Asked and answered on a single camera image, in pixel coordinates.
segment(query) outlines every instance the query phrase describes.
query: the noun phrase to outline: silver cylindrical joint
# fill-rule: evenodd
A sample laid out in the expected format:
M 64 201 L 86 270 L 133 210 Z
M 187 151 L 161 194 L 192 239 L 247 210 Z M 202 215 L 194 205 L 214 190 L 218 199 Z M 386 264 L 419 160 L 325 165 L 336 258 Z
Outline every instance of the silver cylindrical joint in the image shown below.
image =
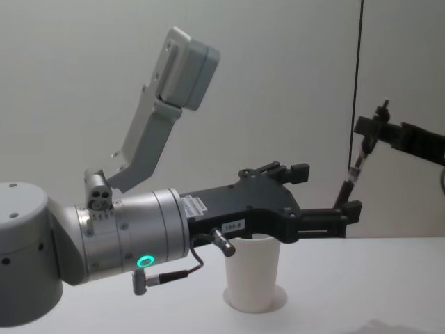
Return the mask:
M 174 189 L 124 197 L 102 212 L 80 206 L 77 213 L 89 280 L 188 254 L 186 214 Z
M 47 194 L 27 183 L 0 183 L 0 327 L 49 312 L 62 296 Z

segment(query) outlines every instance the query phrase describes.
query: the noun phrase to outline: black cable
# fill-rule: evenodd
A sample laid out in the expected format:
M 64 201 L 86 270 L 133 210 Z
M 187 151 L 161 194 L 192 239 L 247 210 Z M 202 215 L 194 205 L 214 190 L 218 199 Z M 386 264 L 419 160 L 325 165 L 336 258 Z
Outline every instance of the black cable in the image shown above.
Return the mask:
M 191 241 L 190 241 L 190 253 L 192 253 L 193 257 L 199 262 L 199 264 L 196 267 L 193 267 L 192 269 L 189 269 L 187 272 L 194 273 L 198 269 L 201 269 L 204 266 L 204 261 L 202 261 L 201 257 L 196 253 L 195 250 L 195 241 L 197 240 L 204 240 L 204 241 L 213 241 L 213 237 L 211 237 L 208 234 L 197 234 L 195 235 Z
M 445 195 L 445 167 L 442 170 L 442 173 L 440 173 L 440 186 L 442 187 L 442 191 Z
M 361 46 L 361 43 L 362 43 L 363 6 L 364 6 L 364 0 L 361 0 L 360 1 L 360 18 L 359 18 L 359 35 L 358 35 L 358 41 L 357 41 L 357 58 L 355 60 L 353 114 L 352 114 L 352 117 L 351 117 L 350 138 L 349 138 L 348 170 L 350 168 L 351 159 L 352 159 L 352 156 L 353 156 L 353 135 L 354 135 L 354 121 L 355 121 L 355 102 L 357 100 L 357 84 L 358 84 L 358 79 L 359 79 L 360 46 Z

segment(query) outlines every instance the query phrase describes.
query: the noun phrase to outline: cable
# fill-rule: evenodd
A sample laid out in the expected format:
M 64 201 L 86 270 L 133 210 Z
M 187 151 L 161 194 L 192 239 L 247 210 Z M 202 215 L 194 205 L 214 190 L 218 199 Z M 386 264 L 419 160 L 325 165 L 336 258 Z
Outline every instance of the cable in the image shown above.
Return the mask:
M 440 173 L 440 186 L 442 187 L 442 191 L 445 195 L 445 167 L 442 170 L 442 173 Z
M 201 257 L 196 253 L 195 250 L 195 241 L 197 240 L 204 240 L 204 241 L 213 241 L 213 237 L 208 234 L 197 234 L 195 235 L 191 241 L 190 241 L 190 253 L 192 253 L 193 257 L 199 262 L 199 264 L 196 267 L 193 267 L 192 269 L 189 269 L 187 272 L 194 273 L 198 269 L 201 269 L 204 266 L 204 261 L 202 261 Z

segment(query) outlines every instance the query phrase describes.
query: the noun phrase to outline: cable connector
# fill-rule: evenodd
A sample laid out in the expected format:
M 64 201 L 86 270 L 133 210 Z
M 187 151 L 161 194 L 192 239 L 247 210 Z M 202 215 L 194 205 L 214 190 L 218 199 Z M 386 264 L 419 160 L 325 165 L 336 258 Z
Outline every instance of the cable connector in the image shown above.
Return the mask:
M 230 241 L 226 239 L 224 234 L 219 231 L 219 229 L 214 228 L 211 231 L 211 236 L 213 238 L 212 243 L 222 251 L 225 257 L 231 257 L 233 254 L 235 254 L 234 245 L 232 245 Z
M 160 273 L 158 275 L 148 276 L 145 284 L 148 287 L 154 285 L 160 285 L 173 280 L 180 280 L 181 278 L 188 277 L 188 270 L 172 271 L 171 273 Z

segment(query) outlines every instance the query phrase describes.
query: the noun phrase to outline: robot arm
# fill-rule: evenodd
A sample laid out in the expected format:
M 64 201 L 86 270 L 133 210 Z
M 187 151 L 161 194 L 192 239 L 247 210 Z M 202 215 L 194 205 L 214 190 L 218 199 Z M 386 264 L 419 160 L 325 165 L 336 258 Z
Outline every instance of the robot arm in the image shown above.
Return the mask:
M 18 326 L 48 313 L 62 282 L 80 285 L 133 271 L 133 288 L 187 277 L 202 267 L 195 247 L 215 244 L 234 254 L 229 240 L 264 233 L 283 243 L 345 237 L 359 220 L 360 202 L 332 209 L 301 209 L 285 184 L 306 182 L 307 164 L 277 162 L 239 172 L 235 184 L 179 195 L 174 189 L 113 198 L 154 171 L 181 109 L 196 110 L 219 59 L 215 49 L 172 29 L 152 80 L 120 150 L 85 172 L 86 200 L 62 206 L 39 187 L 0 184 L 0 326 Z M 191 252 L 190 270 L 145 277 L 143 269 Z

